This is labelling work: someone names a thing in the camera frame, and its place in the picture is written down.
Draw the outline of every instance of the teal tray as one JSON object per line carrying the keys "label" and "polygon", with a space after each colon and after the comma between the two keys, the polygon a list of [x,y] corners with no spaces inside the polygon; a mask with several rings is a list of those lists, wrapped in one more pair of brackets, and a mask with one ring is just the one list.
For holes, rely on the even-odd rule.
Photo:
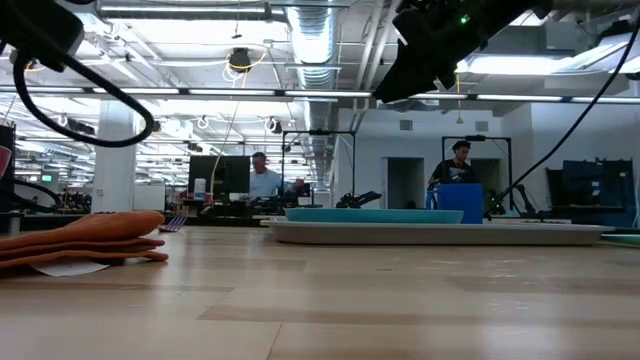
{"label": "teal tray", "polygon": [[322,223],[460,224],[464,211],[382,209],[285,209],[287,220]]}

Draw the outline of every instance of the computer monitor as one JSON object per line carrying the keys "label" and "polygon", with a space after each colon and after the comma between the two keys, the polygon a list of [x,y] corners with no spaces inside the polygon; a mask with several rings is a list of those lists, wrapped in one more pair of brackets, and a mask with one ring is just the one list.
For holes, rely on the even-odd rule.
{"label": "computer monitor", "polygon": [[[205,179],[206,191],[211,188],[211,173],[217,156],[191,156],[189,158],[189,192],[194,192],[196,179]],[[249,193],[251,158],[249,156],[221,156],[214,176],[216,194]]]}

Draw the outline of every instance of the wooden table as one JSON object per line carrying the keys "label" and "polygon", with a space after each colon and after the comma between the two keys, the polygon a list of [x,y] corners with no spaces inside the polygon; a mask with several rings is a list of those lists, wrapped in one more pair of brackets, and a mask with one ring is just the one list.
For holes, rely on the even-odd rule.
{"label": "wooden table", "polygon": [[640,256],[184,228],[168,263],[0,279],[2,359],[640,358]]}

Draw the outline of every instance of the red object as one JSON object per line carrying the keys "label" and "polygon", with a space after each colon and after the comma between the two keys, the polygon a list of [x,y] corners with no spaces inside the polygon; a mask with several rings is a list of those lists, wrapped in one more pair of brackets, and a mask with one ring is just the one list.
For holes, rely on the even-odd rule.
{"label": "red object", "polygon": [[4,176],[4,172],[7,171],[9,161],[11,161],[11,150],[6,147],[0,146],[0,178]]}

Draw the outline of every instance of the white paper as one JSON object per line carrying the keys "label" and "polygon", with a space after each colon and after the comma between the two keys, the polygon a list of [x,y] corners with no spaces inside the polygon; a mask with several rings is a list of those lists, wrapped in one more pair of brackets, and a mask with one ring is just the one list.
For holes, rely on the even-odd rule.
{"label": "white paper", "polygon": [[54,277],[90,274],[109,267],[109,265],[98,264],[83,258],[52,260],[38,264],[30,264],[30,266],[43,274]]}

